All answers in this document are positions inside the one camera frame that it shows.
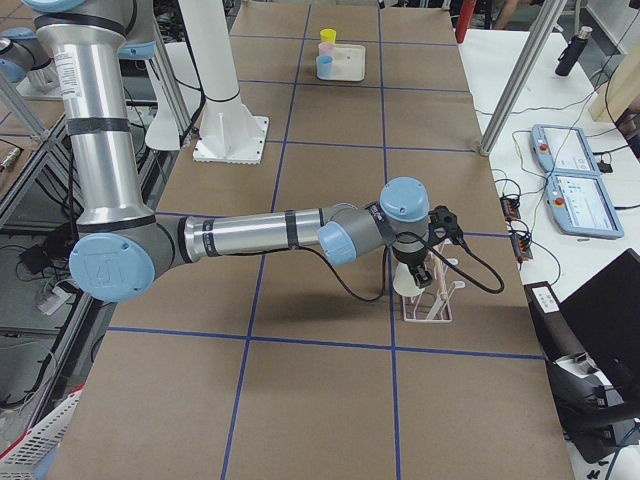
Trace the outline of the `black water bottle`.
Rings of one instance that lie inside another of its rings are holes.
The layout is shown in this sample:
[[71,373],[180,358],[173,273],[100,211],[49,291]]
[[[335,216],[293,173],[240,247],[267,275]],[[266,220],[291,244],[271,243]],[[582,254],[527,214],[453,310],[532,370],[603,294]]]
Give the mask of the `black water bottle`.
[[558,57],[558,65],[554,71],[556,75],[566,77],[570,74],[580,55],[584,51],[591,37],[592,31],[593,29],[591,27],[583,26],[571,37],[567,47]]

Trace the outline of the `pink plastic cup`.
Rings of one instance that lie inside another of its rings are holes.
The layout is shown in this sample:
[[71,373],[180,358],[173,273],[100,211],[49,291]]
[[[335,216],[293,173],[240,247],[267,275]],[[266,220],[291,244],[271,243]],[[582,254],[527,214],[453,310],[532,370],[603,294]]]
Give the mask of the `pink plastic cup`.
[[321,42],[318,44],[318,51],[320,56],[330,56],[334,55],[335,45],[331,42]]

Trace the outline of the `blue cup back row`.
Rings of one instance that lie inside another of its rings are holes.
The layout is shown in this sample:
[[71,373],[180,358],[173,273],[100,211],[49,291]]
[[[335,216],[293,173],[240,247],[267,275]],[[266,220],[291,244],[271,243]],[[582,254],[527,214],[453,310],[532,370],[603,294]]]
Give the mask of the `blue cup back row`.
[[332,76],[333,57],[319,55],[316,57],[316,76],[321,80],[330,80]]

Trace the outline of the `lower teach pendant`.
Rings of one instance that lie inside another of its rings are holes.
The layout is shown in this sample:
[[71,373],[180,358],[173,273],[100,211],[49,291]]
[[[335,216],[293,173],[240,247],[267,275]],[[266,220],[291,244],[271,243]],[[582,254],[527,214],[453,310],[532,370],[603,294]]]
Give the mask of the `lower teach pendant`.
[[553,173],[546,186],[551,215],[564,234],[620,239],[624,230],[603,181],[595,176]]

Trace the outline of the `teach pendant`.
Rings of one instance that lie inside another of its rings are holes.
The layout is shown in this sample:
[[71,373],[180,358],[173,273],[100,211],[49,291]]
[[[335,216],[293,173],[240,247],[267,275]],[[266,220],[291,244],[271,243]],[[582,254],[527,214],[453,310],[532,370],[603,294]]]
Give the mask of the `teach pendant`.
[[546,186],[551,215],[564,234],[620,239],[624,230],[603,181],[595,176],[553,173]]
[[579,127],[536,124],[531,129],[534,157],[541,168],[596,175],[599,167],[584,131]]

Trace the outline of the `pale green plastic cup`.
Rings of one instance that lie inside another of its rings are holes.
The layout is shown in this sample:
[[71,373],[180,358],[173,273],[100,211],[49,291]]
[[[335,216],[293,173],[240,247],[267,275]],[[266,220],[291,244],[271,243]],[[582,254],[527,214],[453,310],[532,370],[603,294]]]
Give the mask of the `pale green plastic cup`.
[[406,264],[398,263],[392,281],[394,291],[407,298],[414,298],[422,295],[425,291],[424,287],[419,287],[414,277],[411,275]]

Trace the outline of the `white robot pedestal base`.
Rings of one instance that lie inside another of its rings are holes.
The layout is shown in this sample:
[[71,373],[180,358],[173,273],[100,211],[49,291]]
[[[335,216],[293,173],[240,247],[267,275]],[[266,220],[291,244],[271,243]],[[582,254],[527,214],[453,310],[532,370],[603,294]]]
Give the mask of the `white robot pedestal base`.
[[205,96],[194,159],[258,164],[269,119],[244,105],[221,1],[179,2]]

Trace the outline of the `red cylinder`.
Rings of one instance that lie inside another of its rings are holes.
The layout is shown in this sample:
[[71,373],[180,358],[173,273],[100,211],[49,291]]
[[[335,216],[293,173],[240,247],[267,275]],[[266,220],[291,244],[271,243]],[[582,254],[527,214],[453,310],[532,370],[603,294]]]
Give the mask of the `red cylinder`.
[[476,0],[463,0],[455,26],[455,39],[458,44],[464,42],[467,30],[474,14]]

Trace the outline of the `cream rabbit tray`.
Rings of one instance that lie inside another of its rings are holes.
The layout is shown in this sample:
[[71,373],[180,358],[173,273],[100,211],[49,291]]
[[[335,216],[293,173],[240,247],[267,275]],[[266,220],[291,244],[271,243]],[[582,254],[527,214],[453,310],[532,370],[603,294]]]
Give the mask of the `cream rabbit tray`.
[[334,44],[332,76],[330,80],[360,82],[366,74],[366,49],[362,45]]

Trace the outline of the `black laptop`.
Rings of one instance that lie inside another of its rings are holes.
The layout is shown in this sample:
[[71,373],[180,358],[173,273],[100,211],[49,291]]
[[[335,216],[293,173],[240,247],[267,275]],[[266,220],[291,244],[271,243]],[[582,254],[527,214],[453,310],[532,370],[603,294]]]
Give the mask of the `black laptop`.
[[562,319],[621,402],[600,408],[593,384],[555,360],[548,365],[565,431],[582,433],[639,415],[639,254],[629,248],[560,304]]

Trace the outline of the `yellow plastic cup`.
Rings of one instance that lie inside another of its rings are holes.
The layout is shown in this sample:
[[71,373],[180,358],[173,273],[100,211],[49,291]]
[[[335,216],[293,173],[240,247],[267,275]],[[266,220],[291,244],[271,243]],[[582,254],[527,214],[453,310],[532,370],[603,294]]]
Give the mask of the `yellow plastic cup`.
[[322,42],[334,44],[337,39],[337,31],[333,28],[323,28],[319,32]]

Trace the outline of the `aluminium frame post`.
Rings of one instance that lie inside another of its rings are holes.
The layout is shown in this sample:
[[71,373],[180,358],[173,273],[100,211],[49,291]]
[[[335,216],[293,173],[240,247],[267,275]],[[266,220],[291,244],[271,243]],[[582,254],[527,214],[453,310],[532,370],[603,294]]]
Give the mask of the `aluminium frame post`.
[[567,0],[555,0],[545,1],[542,5],[478,145],[478,152],[482,156],[488,157],[497,143],[509,116],[513,113],[524,85],[566,4]]

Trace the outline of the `upper teach pendant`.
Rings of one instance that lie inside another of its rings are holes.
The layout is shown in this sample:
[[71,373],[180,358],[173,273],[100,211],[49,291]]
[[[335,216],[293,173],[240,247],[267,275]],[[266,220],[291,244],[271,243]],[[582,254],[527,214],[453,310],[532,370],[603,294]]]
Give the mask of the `upper teach pendant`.
[[534,157],[541,168],[596,175],[599,167],[584,131],[579,127],[536,124],[531,129]]

